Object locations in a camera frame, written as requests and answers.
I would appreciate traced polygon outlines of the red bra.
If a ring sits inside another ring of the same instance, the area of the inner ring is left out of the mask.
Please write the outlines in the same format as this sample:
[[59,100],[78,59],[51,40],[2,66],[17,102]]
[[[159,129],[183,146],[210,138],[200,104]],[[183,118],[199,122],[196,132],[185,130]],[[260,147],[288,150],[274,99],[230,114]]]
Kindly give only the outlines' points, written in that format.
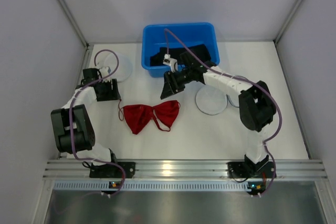
[[163,132],[170,132],[179,111],[180,103],[177,100],[165,101],[155,106],[145,104],[132,104],[121,107],[118,103],[118,117],[120,121],[125,121],[131,132],[139,134],[150,121]]

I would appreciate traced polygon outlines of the black garment in bin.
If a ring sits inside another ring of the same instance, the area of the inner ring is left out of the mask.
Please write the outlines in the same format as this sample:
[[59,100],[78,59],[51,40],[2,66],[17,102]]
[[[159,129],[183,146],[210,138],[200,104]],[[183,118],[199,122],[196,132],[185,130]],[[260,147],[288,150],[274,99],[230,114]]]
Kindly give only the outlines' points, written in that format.
[[[210,61],[211,56],[209,54],[208,49],[204,44],[191,46],[189,47],[189,50],[192,51],[202,62]],[[151,67],[157,67],[157,66],[163,66],[163,58],[164,55],[167,53],[166,47],[160,47],[160,51],[156,53],[155,55],[150,57],[150,66]],[[179,65],[183,64],[183,60],[181,59],[181,55],[188,54],[188,51],[182,47],[182,48],[171,48],[169,49],[169,53],[172,58],[176,59],[178,61]]]

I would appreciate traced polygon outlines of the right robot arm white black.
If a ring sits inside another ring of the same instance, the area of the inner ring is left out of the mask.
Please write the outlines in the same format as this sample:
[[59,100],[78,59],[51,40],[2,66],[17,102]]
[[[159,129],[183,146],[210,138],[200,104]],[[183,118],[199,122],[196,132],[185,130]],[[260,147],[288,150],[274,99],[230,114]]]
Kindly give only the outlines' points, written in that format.
[[183,68],[177,68],[177,60],[165,54],[163,64],[170,67],[164,73],[164,86],[160,98],[165,99],[184,91],[193,81],[202,83],[206,88],[215,88],[227,97],[238,99],[239,118],[243,126],[252,134],[244,160],[228,164],[232,179],[261,177],[265,173],[272,178],[276,175],[275,162],[266,143],[276,136],[264,136],[264,128],[271,124],[280,109],[263,81],[252,82],[241,76],[224,72],[212,61],[202,62],[194,53],[183,53]]

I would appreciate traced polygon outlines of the white mesh laundry bag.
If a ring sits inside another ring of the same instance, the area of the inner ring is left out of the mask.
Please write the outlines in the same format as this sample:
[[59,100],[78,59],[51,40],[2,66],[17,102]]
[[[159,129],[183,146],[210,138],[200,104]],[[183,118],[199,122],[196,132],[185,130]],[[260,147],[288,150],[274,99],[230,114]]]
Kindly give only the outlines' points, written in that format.
[[[119,59],[119,66],[115,73],[109,77],[109,80],[116,79],[118,82],[124,82],[130,77],[133,70],[133,65],[128,57],[121,53],[116,53]],[[109,53],[102,62],[107,75],[109,75],[117,66],[117,60],[113,53]]]
[[223,91],[212,86],[203,86],[195,96],[197,108],[207,115],[218,115],[222,113],[228,105],[239,108],[238,101],[233,100]]

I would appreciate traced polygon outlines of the aluminium mounting rail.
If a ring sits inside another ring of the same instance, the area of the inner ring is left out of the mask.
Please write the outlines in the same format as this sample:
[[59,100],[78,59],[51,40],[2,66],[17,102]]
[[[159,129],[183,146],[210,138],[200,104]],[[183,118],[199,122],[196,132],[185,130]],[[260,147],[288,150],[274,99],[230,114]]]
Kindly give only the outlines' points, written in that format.
[[[229,160],[133,160],[134,179],[228,179]],[[323,162],[313,159],[276,160],[277,179],[286,181],[326,180]],[[74,159],[47,162],[43,179],[88,179],[89,170]]]

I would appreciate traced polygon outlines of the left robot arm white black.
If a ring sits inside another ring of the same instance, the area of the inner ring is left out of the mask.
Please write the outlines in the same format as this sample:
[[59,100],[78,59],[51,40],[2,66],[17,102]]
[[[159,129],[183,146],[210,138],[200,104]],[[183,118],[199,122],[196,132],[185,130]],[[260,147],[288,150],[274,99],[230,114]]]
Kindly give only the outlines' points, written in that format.
[[83,70],[74,95],[60,109],[52,110],[51,122],[59,152],[72,155],[90,170],[91,178],[133,178],[134,162],[118,161],[115,153],[96,142],[88,108],[96,102],[120,100],[118,82],[97,68]]

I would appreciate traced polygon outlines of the blue plastic bin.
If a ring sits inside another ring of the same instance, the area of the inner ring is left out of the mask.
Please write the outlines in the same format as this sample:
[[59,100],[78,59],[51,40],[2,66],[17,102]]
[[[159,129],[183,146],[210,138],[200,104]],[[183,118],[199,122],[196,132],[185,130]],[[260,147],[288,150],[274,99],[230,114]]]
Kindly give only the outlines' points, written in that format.
[[141,65],[154,78],[163,77],[170,70],[163,64],[166,53],[178,61],[181,69],[181,54],[186,52],[171,34],[165,34],[169,29],[202,61],[220,63],[220,56],[215,35],[215,28],[210,23],[180,23],[147,25],[142,36]]

